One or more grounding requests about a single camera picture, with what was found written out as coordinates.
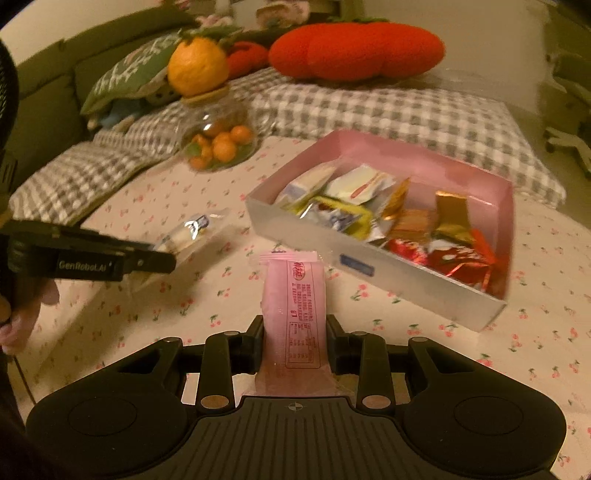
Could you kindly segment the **gloved left hand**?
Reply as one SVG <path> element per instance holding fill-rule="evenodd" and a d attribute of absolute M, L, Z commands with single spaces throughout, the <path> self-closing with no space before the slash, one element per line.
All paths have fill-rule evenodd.
<path fill-rule="evenodd" d="M 1 297 L 1 347 L 6 355 L 16 355 L 26 346 L 42 305 L 59 303 L 59 290 L 54 280 L 20 277 L 14 303 Z"/>

